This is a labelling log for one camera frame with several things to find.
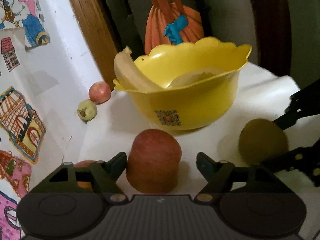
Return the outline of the yellow plastic bowl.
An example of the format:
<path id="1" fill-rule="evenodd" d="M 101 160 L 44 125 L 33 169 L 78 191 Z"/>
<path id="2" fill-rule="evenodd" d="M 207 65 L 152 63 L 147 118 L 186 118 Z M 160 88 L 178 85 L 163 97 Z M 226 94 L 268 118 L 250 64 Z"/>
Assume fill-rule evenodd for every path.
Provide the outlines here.
<path id="1" fill-rule="evenodd" d="M 161 128 L 189 130 L 210 125 L 235 100 L 240 70 L 252 47 L 205 37 L 195 43 L 162 44 L 133 60 L 138 69 L 163 90 L 140 92 L 124 89 L 117 77 L 116 90 L 126 92 L 136 109 Z M 213 67 L 224 73 L 188 86 L 167 89 L 172 80 L 193 70 Z"/>

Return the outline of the brown kiwi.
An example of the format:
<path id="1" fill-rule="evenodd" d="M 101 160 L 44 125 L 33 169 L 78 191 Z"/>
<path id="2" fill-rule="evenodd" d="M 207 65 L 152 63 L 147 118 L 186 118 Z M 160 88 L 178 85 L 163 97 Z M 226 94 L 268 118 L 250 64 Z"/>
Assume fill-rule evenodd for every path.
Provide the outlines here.
<path id="1" fill-rule="evenodd" d="M 241 131 L 238 150 L 242 159 L 252 165 L 288 152 L 289 142 L 284 131 L 274 122 L 254 119 Z"/>

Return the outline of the houses drawing paper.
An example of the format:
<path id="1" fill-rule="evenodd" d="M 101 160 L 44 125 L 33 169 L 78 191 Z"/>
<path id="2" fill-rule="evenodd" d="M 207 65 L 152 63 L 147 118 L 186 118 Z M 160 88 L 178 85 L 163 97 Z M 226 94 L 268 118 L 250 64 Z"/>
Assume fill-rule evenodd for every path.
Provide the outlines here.
<path id="1" fill-rule="evenodd" d="M 21 239 L 20 200 L 62 155 L 47 150 L 47 128 L 27 82 L 24 28 L 1 30 L 1 239 Z"/>

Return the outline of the pink anime girl drawing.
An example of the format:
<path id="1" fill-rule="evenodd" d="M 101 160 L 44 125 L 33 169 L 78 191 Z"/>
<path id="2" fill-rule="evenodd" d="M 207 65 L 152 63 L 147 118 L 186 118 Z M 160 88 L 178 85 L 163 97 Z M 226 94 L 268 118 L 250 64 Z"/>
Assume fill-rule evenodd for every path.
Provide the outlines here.
<path id="1" fill-rule="evenodd" d="M 39 0 L 1 0 L 1 29 L 18 27 L 24 28 L 28 48 L 50 42 Z"/>

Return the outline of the brown wooden door frame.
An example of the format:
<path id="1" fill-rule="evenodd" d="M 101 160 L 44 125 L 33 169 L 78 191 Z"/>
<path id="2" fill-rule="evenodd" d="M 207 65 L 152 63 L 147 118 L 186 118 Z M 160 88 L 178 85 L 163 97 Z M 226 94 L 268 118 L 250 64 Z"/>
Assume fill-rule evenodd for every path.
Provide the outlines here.
<path id="1" fill-rule="evenodd" d="M 90 52 L 104 80 L 113 89 L 117 48 L 109 29 L 102 0 L 69 0 Z"/>

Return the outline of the girl in orange dress poster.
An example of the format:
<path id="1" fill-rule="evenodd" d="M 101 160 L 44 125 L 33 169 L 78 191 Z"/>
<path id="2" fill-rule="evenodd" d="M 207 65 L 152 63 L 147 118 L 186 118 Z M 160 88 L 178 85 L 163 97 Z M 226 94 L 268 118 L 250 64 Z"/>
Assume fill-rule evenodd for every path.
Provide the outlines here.
<path id="1" fill-rule="evenodd" d="M 144 50 L 148 55 L 161 44 L 195 43 L 204 38 L 201 15 L 181 0 L 151 0 Z"/>

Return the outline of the small red apple back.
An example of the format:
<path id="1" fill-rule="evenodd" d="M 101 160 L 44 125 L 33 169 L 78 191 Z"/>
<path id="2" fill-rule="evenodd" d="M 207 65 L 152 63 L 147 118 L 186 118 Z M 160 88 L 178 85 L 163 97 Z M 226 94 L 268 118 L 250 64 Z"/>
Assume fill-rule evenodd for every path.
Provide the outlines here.
<path id="1" fill-rule="evenodd" d="M 111 89 L 106 82 L 99 81 L 91 85 L 88 96 L 94 103 L 102 104 L 111 98 Z"/>

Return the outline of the yellow banana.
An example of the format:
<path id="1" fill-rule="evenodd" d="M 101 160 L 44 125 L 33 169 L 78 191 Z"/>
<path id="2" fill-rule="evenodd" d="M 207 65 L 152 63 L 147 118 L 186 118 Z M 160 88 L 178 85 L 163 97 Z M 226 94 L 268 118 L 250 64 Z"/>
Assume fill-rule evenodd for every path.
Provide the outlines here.
<path id="1" fill-rule="evenodd" d="M 213 67 L 193 70 L 192 72 L 188 72 L 174 78 L 170 83 L 170 85 L 168 85 L 167 89 L 188 86 L 198 81 L 201 81 L 222 73 L 224 73 L 224 71 L 218 70 Z"/>
<path id="2" fill-rule="evenodd" d="M 163 90 L 138 69 L 131 57 L 131 53 L 131 49 L 126 46 L 114 58 L 114 72 L 122 87 L 140 92 Z"/>

